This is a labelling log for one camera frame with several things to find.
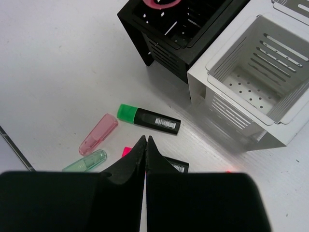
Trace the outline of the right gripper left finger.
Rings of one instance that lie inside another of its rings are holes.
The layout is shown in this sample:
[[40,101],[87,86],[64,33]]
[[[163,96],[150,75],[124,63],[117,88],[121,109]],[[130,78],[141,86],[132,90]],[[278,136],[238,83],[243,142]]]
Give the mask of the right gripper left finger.
[[99,173],[1,174],[1,231],[139,231],[146,145],[142,136],[126,156]]

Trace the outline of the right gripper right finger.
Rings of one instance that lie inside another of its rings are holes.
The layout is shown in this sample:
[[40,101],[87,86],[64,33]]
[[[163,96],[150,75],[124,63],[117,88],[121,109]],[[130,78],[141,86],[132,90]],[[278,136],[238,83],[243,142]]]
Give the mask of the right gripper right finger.
[[259,190],[245,173],[186,173],[163,157],[152,137],[146,148],[147,230],[269,232]]

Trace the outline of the green cap black highlighter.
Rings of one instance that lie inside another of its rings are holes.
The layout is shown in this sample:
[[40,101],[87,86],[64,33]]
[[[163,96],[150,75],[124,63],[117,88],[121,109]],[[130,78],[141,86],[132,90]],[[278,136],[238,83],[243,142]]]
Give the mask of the green cap black highlighter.
[[119,106],[117,118],[127,123],[174,135],[178,134],[181,125],[179,119],[126,104]]

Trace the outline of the pink-capped crayon tube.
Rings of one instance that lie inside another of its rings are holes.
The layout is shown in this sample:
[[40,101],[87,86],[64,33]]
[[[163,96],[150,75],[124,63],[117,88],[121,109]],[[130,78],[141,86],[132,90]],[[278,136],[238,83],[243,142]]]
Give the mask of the pink-capped crayon tube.
[[142,2],[155,10],[163,10],[178,5],[181,0],[142,0]]

